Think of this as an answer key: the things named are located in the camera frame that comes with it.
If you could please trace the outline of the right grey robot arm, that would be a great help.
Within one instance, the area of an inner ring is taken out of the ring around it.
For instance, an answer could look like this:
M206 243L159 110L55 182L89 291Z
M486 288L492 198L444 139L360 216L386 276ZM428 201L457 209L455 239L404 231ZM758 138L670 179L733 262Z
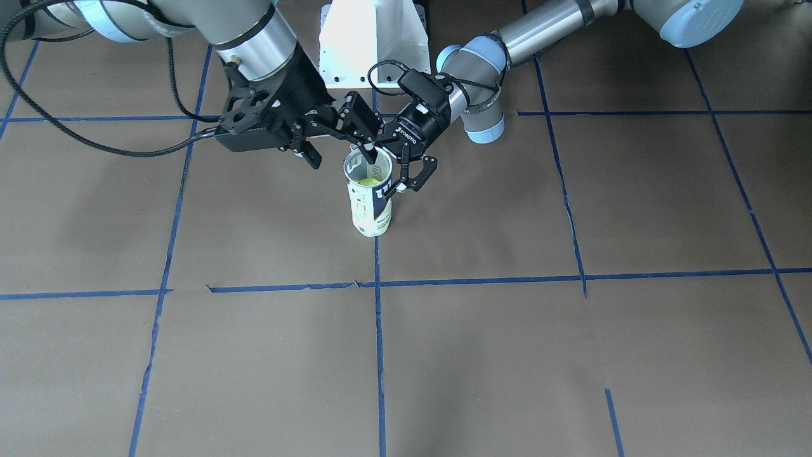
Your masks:
M322 162L310 138L331 136L354 145L369 164L377 159L382 119L351 91L336 100L273 1L3 1L2 46L49 35L46 20L63 28L83 22L118 43L197 30L221 58L231 81L221 114L210 128L180 144L140 152L107 147L59 122L24 92L2 57L9 86L50 124L87 147L119 156L154 158L215 138L233 152L292 151L311 168Z

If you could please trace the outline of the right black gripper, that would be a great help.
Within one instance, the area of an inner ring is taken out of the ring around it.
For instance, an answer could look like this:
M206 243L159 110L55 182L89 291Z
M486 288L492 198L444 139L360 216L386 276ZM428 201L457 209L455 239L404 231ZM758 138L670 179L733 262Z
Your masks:
M247 80L243 67L228 62L223 67L233 86L219 117L219 126L227 133L243 133L255 126L282 125L280 150L291 151L313 169L321 168L322 156L308 141L307 123L296 121L316 107L325 108L311 121L311 135L329 135L346 141L346 128L355 127L377 136L383 128L380 113L375 112L357 91L334 101L319 71L303 48L296 48L281 69L259 81Z

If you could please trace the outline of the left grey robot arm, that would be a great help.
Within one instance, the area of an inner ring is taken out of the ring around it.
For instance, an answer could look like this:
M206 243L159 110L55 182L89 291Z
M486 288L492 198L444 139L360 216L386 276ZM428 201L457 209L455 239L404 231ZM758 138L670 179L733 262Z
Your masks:
M598 18L634 11L664 41L691 48L719 34L742 6L742 1L548 1L464 46L447 46L433 74L398 60L377 62L400 69L400 94L412 100L375 141L400 165L398 178L375 195L391 199L397 192L420 190L437 168L426 151L456 119L462 119L471 141L496 141L504 132L500 95L506 73Z

